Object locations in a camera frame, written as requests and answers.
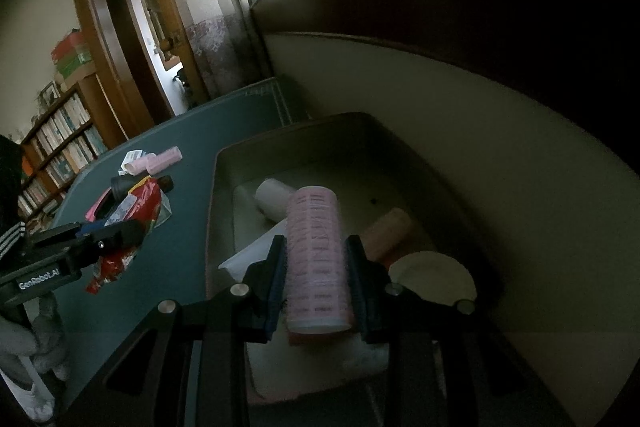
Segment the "wall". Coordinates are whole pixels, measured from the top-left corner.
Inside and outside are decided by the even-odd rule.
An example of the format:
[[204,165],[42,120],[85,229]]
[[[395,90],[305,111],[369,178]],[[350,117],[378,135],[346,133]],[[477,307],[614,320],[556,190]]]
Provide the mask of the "wall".
[[471,208],[506,283],[494,320],[579,426],[640,357],[640,179],[558,113],[487,78],[360,42],[265,35],[318,115],[364,111]]
[[142,33],[142,38],[145,43],[144,48],[149,56],[151,67],[153,67],[153,71],[156,73],[156,77],[169,100],[169,104],[171,105],[174,114],[182,114],[187,111],[188,105],[186,103],[184,89],[178,82],[174,82],[174,76],[178,73],[182,64],[178,64],[170,70],[165,70],[160,55],[154,53],[156,42],[154,41],[151,28],[149,27],[149,22],[146,18],[145,7],[142,4],[142,0],[131,0],[131,4],[133,6],[136,21],[138,22],[138,28]]
[[25,133],[52,81],[50,51],[78,27],[74,0],[0,0],[0,134]]

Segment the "red plastic packet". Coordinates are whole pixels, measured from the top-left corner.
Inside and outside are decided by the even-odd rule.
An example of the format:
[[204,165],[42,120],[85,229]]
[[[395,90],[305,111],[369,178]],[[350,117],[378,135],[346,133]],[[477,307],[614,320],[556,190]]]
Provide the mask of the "red plastic packet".
[[[145,232],[149,233],[153,230],[160,213],[161,192],[158,180],[155,178],[146,179],[145,183],[134,188],[127,198],[131,196],[135,196],[136,201],[125,214],[123,221],[137,219],[144,225]],[[85,291],[95,295],[102,286],[119,279],[133,261],[137,251],[137,247],[132,247],[100,257],[94,266],[94,276]]]

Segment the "framed photo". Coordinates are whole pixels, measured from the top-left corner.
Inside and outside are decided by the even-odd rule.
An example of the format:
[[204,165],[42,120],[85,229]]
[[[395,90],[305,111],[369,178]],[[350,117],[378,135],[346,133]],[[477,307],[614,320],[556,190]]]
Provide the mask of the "framed photo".
[[60,98],[60,92],[55,82],[50,82],[40,92],[40,99],[44,107],[50,107],[57,99]]

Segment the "blue object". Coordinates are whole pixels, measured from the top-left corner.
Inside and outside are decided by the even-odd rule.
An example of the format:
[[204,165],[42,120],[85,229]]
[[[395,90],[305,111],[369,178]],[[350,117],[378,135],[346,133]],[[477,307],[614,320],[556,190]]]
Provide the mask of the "blue object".
[[66,405],[159,301],[175,299],[185,305],[206,298],[207,219],[216,155],[231,144],[305,118],[296,93],[290,81],[277,78],[237,90],[129,140],[78,176],[54,226],[84,221],[127,151],[159,153],[177,145],[183,156],[162,172],[174,180],[169,194],[173,215],[145,239],[123,277],[89,295],[84,291],[92,275],[89,267],[80,280],[55,292],[71,355]]

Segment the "metal screw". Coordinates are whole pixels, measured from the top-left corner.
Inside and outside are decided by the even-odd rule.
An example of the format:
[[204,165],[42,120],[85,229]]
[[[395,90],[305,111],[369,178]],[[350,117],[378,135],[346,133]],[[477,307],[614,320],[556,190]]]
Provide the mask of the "metal screw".
[[456,302],[456,309],[463,315],[471,315],[476,311],[476,303],[469,299],[461,299]]
[[169,314],[175,311],[175,307],[175,301],[167,299],[166,301],[162,301],[160,304],[158,304],[158,311],[160,313]]
[[231,286],[231,295],[235,295],[236,297],[244,297],[249,293],[249,286],[244,283],[238,283]]
[[390,282],[385,286],[385,292],[394,297],[398,297],[402,293],[402,290],[404,290],[404,286],[397,282]]

